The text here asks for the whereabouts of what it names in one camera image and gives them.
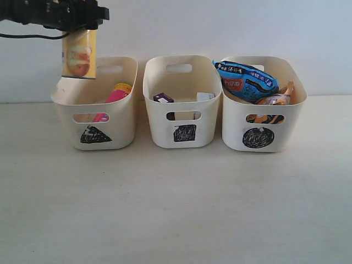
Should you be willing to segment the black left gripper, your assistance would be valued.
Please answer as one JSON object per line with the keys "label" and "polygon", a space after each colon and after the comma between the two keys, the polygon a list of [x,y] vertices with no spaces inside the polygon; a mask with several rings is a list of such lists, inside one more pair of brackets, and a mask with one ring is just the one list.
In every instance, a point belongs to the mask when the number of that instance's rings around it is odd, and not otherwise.
{"label": "black left gripper", "polygon": [[97,1],[3,0],[3,20],[66,32],[81,28],[96,30],[109,20],[109,9],[99,6]]}

